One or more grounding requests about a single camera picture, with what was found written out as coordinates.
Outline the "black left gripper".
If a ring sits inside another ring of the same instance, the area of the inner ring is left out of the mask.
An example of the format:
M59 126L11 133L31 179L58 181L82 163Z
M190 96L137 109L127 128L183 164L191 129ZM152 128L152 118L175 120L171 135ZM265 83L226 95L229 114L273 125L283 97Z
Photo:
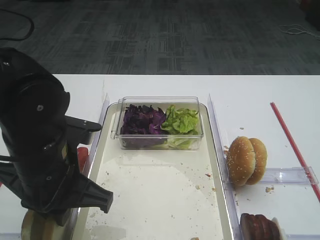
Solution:
M72 208L96 207L107 214L114 193L97 185L78 169L79 144L85 140L66 141L61 150L50 144L39 160L15 162L13 145L4 141L9 152L1 156L0 182L21 199L24 208L35 210L46 221L63 227Z

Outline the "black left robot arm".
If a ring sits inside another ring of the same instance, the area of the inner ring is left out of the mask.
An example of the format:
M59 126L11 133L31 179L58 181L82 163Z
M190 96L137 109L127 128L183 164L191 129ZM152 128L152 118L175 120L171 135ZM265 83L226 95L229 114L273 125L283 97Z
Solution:
M113 193L84 176L77 147L99 123L67 116L71 96L30 56L0 50L0 128L8 150L0 158L0 181L21 205L63 226L71 209L108 213Z

